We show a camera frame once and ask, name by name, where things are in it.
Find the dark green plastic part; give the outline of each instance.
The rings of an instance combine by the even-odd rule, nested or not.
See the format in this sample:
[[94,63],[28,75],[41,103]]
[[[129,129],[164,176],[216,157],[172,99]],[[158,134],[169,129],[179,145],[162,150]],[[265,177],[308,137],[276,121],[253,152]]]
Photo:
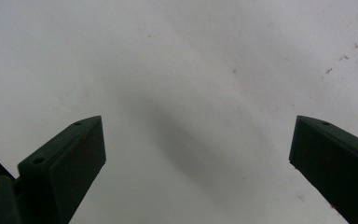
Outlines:
[[299,116],[289,160],[349,223],[358,223],[358,137]]
[[69,223],[105,164],[101,117],[80,120],[19,164],[38,223]]

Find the dirt spot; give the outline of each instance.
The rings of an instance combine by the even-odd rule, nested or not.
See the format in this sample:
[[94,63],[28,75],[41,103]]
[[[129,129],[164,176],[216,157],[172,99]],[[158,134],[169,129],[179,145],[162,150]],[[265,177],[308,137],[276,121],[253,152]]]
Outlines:
[[297,198],[298,198],[302,203],[305,202],[304,196],[302,196],[302,195],[297,195]]
[[338,60],[342,61],[343,59],[349,59],[349,57],[347,55],[344,55],[344,56],[340,57]]

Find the screw hole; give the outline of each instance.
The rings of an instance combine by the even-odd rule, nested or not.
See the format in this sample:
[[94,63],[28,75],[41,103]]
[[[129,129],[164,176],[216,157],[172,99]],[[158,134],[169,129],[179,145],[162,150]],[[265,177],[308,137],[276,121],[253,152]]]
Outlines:
[[38,158],[38,159],[34,160],[34,164],[42,163],[44,160],[45,160],[44,158]]

